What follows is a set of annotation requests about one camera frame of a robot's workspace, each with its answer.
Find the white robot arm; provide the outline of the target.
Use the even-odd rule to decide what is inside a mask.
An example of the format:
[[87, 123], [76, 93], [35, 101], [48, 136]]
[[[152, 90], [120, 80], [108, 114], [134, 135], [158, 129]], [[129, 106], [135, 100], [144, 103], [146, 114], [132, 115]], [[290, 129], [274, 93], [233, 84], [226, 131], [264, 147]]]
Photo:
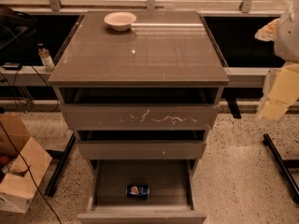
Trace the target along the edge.
[[275, 54], [285, 61], [281, 68], [267, 74], [257, 110], [257, 119], [277, 121], [299, 99], [299, 0], [293, 0], [279, 18], [259, 29], [254, 37], [273, 41]]

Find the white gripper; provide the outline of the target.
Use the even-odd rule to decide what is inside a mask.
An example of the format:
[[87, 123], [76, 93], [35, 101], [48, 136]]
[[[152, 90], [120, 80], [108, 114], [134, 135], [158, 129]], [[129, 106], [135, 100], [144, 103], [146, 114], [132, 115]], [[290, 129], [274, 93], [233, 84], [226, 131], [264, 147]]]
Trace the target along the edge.
[[[273, 41], [279, 19], [268, 22], [259, 29], [255, 38]], [[263, 97], [257, 108], [256, 118], [260, 122], [279, 120], [299, 99], [299, 64], [284, 63], [279, 69], [270, 69], [263, 84]]]

